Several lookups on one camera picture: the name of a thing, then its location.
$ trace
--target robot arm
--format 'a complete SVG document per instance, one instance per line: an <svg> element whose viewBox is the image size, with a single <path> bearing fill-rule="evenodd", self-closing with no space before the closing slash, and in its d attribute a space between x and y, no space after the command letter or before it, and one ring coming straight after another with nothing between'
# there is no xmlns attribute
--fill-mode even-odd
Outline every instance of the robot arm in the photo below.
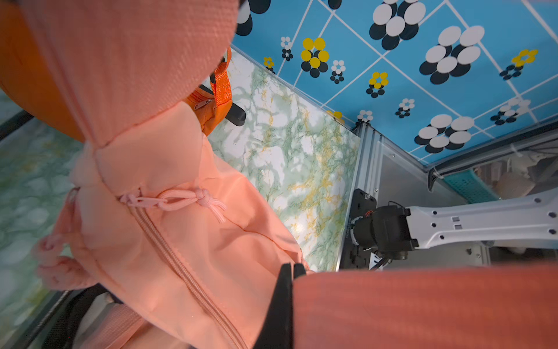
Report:
<svg viewBox="0 0 558 349"><path fill-rule="evenodd" d="M407 224L417 248L486 240L550 240L558 246L558 188L517 199L409 211Z"/></svg>
<svg viewBox="0 0 558 349"><path fill-rule="evenodd" d="M523 198L454 207L381 206L350 227L352 249L394 260L409 251L465 241L558 247L558 188Z"/></svg>

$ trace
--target black mounting plate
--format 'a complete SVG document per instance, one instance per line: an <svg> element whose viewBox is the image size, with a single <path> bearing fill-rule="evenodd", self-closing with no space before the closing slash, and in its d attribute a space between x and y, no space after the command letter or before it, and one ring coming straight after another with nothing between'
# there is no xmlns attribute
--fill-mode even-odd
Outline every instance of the black mounting plate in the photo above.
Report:
<svg viewBox="0 0 558 349"><path fill-rule="evenodd" d="M341 262L339 269L369 269L370 250L365 251L362 247L354 245L350 238L350 223L355 217L363 216L371 210L376 209L376 199L361 189L355 189L353 200L350 204L349 222L345 227L343 238L343 249L341 251Z"/></svg>

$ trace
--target green marble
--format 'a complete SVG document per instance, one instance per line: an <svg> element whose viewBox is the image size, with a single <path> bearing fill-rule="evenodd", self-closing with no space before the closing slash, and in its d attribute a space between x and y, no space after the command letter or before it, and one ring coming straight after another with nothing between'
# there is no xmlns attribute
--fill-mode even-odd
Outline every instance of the green marble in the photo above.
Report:
<svg viewBox="0 0 558 349"><path fill-rule="evenodd" d="M228 71L247 119L221 123L213 150L258 188L311 268L333 271L359 138L237 52Z"/></svg>
<svg viewBox="0 0 558 349"><path fill-rule="evenodd" d="M0 142L0 347L48 294L29 252L52 230L80 150L37 119Z"/></svg>

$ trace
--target zipper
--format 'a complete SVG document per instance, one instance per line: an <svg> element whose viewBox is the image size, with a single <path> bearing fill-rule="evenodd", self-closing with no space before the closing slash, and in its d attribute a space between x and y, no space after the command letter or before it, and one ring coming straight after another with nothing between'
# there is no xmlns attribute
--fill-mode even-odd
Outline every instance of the zipper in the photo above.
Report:
<svg viewBox="0 0 558 349"><path fill-rule="evenodd" d="M196 104L194 106L194 110L198 110L201 107L205 107L207 104L211 103L212 101L213 101L212 99L206 99L205 101Z"/></svg>
<svg viewBox="0 0 558 349"><path fill-rule="evenodd" d="M217 305L209 298L198 282L192 277L188 269L182 264L175 253L170 248L169 244L161 236L157 227L153 224L144 208L130 207L132 215L139 223L147 237L154 244L173 271L184 281L188 289L192 292L194 298L198 303L213 317L213 320L221 326L223 331L229 336L230 340L234 343L237 349L248 349L246 343L236 330L234 325L230 322L227 316L217 307Z"/></svg>

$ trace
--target pink fabric loop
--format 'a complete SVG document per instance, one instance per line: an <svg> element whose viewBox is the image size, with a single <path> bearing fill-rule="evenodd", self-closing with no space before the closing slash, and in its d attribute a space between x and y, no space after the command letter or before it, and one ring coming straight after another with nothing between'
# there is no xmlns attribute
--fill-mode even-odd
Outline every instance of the pink fabric loop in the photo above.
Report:
<svg viewBox="0 0 558 349"><path fill-rule="evenodd" d="M134 194L125 194L120 198L120 202L134 207L153 207L158 206L163 211L175 211L197 202L202 207L207 207L213 212L219 223L225 222L225 217L217 208L226 210L227 205L217 200L209 194L207 189L196 188L194 191L185 189L169 189L157 198L137 197Z"/></svg>
<svg viewBox="0 0 558 349"><path fill-rule="evenodd" d="M75 290L97 283L75 259L60 256L64 249L64 234L74 229L77 191L77 188L74 188L68 193L52 232L41 238L32 250L34 257L39 261L37 275L49 289Z"/></svg>
<svg viewBox="0 0 558 349"><path fill-rule="evenodd" d="M39 265L37 276L51 290L77 290L97 283L81 264L73 258L57 256L52 266Z"/></svg>

